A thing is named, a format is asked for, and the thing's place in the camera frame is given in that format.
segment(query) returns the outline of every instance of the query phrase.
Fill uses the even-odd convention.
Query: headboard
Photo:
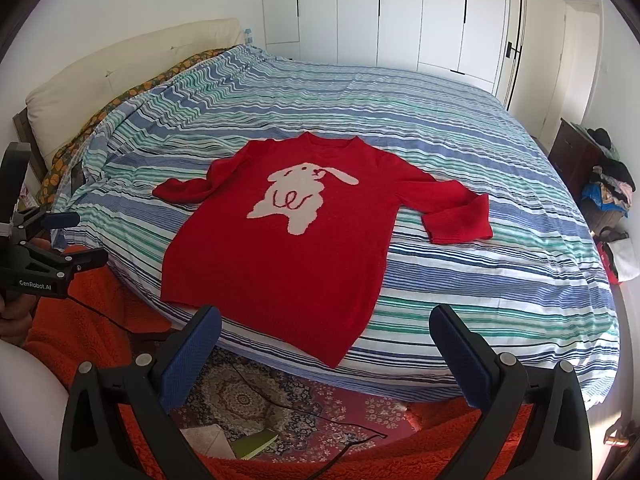
[[[244,42],[235,18],[185,23],[107,46],[72,63],[27,95],[14,116],[31,167],[43,181],[56,151],[98,110],[130,88],[204,50]]]

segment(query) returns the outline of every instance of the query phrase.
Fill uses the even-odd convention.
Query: orange blanket
[[[109,269],[78,274],[69,294],[110,316],[134,332],[163,332],[169,322],[146,306]],[[97,314],[71,300],[40,300],[25,349],[47,365],[69,388],[78,365],[94,362],[115,367],[131,362],[128,336]],[[504,473],[520,441],[530,409],[524,406],[488,478]],[[434,479],[464,441],[479,418],[462,398],[413,404],[412,423],[421,429],[387,446],[355,452],[341,459],[322,480],[430,480]],[[146,473],[164,475],[147,447],[127,406],[123,419]],[[266,463],[254,460],[216,460],[201,456],[216,480],[303,480],[319,463]]]

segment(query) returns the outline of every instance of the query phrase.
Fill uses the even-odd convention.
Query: striped blanket
[[[428,330],[431,309],[449,303],[496,351],[542,367],[569,360],[587,406],[604,399],[618,365],[618,321],[584,220],[524,129],[494,97],[462,83],[309,64],[238,46],[104,119],[70,165],[82,162],[84,186],[72,194],[70,172],[62,181],[54,210],[76,211],[81,222],[58,232],[55,245],[105,247],[121,280],[169,318],[186,322],[190,311],[159,301],[161,265],[198,205],[164,203],[152,189],[169,177],[204,176],[212,159],[232,156],[250,139],[305,130],[359,135],[437,179],[488,193],[494,238],[437,246],[419,213],[402,208],[373,315],[335,369],[232,320],[225,321],[220,346],[361,392],[452,397],[460,391]]]

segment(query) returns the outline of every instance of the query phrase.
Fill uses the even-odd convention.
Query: white rabbit design
[[[281,214],[289,217],[287,231],[292,235],[301,235],[313,222],[322,205],[320,192],[324,185],[320,179],[327,173],[339,178],[351,186],[358,184],[358,179],[335,168],[321,168],[310,162],[303,162],[284,170],[271,173],[267,180],[273,182],[247,218]]]

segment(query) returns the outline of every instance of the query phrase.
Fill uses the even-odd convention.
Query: red rug
[[[404,418],[404,407],[394,400],[301,379],[216,348],[185,406],[172,416],[181,428],[219,424],[229,441],[265,428],[277,431],[278,439],[254,460],[327,460],[348,442],[367,438],[372,432],[270,404],[242,380],[231,363],[252,387],[279,404],[388,434],[385,440],[375,438],[354,446],[349,453],[388,444],[414,432]]]

